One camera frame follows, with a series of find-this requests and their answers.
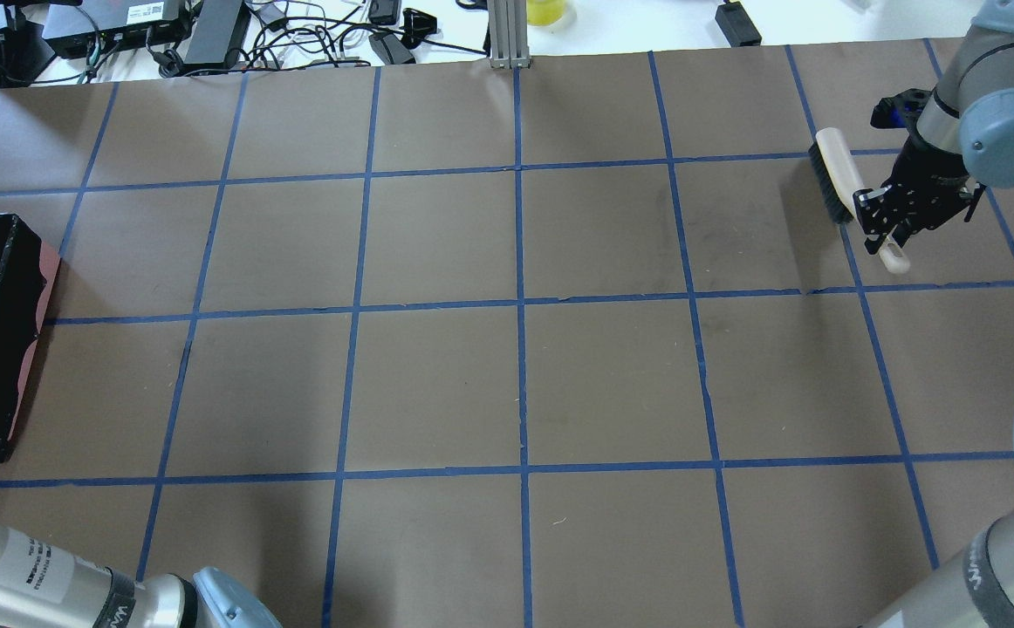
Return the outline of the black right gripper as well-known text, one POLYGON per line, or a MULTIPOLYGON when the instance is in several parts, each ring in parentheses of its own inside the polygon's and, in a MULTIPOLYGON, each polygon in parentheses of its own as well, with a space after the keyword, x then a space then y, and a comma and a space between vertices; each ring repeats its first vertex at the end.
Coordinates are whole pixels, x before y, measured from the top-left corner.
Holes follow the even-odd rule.
POLYGON ((959 154, 931 146, 918 132, 909 133, 893 170, 878 189, 853 194, 855 219, 865 231, 865 247, 877 255, 882 246, 906 246, 923 230, 935 230, 962 216, 969 222, 986 187, 969 184, 959 154))

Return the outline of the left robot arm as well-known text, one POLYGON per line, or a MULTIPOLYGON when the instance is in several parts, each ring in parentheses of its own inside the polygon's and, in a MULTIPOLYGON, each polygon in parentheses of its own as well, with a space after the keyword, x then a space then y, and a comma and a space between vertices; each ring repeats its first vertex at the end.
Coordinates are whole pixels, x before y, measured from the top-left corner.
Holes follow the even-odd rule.
POLYGON ((217 568, 139 581, 0 524, 0 627, 279 627, 217 568))

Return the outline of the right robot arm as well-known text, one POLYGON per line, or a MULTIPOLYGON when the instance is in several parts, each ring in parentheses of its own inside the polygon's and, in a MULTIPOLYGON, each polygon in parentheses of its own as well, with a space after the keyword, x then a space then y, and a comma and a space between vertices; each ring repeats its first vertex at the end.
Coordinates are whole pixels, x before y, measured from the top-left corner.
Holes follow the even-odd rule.
POLYGON ((838 195, 895 464, 929 573, 866 627, 1014 627, 1014 1, 979 1, 950 41, 851 52, 871 131, 901 135, 883 175, 838 195))

